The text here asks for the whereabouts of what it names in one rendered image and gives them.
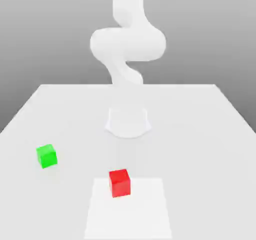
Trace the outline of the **small green cube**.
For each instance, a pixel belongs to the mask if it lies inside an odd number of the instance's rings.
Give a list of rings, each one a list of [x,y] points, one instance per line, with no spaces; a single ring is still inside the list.
[[[58,163],[56,150],[52,144],[36,148],[36,154],[37,160],[43,169]]]

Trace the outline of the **small red cube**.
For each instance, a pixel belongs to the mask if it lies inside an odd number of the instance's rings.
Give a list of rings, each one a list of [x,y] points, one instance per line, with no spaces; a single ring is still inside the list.
[[[113,198],[131,194],[131,179],[126,169],[113,170],[108,173],[109,186]]]

